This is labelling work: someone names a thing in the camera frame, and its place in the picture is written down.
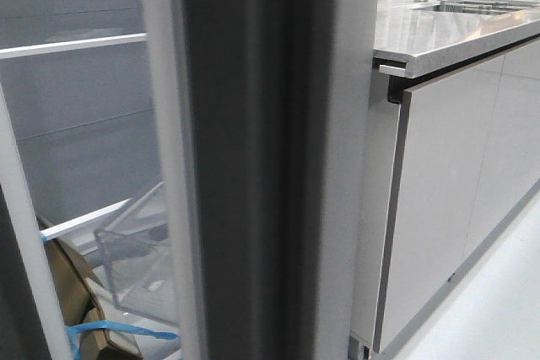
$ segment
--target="kitchen cabinet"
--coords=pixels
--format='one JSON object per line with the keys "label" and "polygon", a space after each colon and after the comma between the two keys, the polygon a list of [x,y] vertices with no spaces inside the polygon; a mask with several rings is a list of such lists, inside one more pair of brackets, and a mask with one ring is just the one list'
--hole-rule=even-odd
{"label": "kitchen cabinet", "polygon": [[525,77],[539,46],[402,89],[399,104],[374,71],[351,330],[375,352],[540,178],[537,79]]}

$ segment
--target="glass pane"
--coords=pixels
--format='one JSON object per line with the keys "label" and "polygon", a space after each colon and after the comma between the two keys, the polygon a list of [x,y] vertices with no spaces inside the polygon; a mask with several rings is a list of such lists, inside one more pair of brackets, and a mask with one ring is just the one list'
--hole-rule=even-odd
{"label": "glass pane", "polygon": [[[0,0],[0,82],[65,323],[178,334],[142,15],[140,0]],[[82,360],[181,358],[179,339],[81,336]]]}

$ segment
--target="countertop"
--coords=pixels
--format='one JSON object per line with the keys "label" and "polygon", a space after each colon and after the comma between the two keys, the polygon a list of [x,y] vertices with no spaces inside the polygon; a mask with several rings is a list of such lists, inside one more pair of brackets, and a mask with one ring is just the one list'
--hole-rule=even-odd
{"label": "countertop", "polygon": [[415,9],[430,4],[379,3],[374,58],[404,67],[397,76],[417,78],[540,34],[540,7],[501,15]]}

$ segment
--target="cabinet door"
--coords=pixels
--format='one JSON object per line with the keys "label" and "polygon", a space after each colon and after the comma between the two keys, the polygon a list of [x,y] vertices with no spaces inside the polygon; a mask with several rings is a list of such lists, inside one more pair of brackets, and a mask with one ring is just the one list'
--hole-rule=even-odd
{"label": "cabinet door", "polygon": [[375,349],[462,263],[503,65],[496,57],[404,94],[386,225]]}
{"label": "cabinet door", "polygon": [[540,41],[505,56],[467,239],[470,255],[540,178]]}

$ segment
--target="blue plastic strap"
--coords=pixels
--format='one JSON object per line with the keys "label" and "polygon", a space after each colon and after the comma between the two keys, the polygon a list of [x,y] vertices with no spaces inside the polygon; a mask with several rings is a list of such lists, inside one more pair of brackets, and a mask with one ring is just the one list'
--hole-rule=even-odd
{"label": "blue plastic strap", "polygon": [[107,329],[117,332],[132,333],[134,335],[152,336],[156,339],[164,339],[166,341],[180,339],[180,337],[173,332],[157,332],[155,330],[141,328],[140,326],[123,324],[121,322],[115,322],[113,320],[96,320],[94,322],[86,322],[84,324],[79,324],[75,326],[66,326],[67,338],[69,340],[69,346],[71,347],[74,360],[80,360],[81,356],[80,349],[76,340],[77,335],[86,330],[95,329]]}

